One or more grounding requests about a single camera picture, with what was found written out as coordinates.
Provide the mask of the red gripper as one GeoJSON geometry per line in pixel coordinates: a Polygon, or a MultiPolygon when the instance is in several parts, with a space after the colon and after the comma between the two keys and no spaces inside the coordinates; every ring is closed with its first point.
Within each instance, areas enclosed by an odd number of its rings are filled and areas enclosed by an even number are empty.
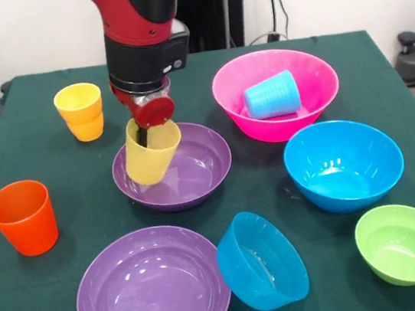
{"type": "Polygon", "coordinates": [[[146,128],[162,125],[171,119],[175,110],[175,102],[169,95],[170,78],[164,78],[163,87],[156,91],[145,93],[127,93],[109,83],[116,98],[129,109],[132,118],[138,124],[137,141],[142,147],[147,147],[148,130],[146,128]]]}

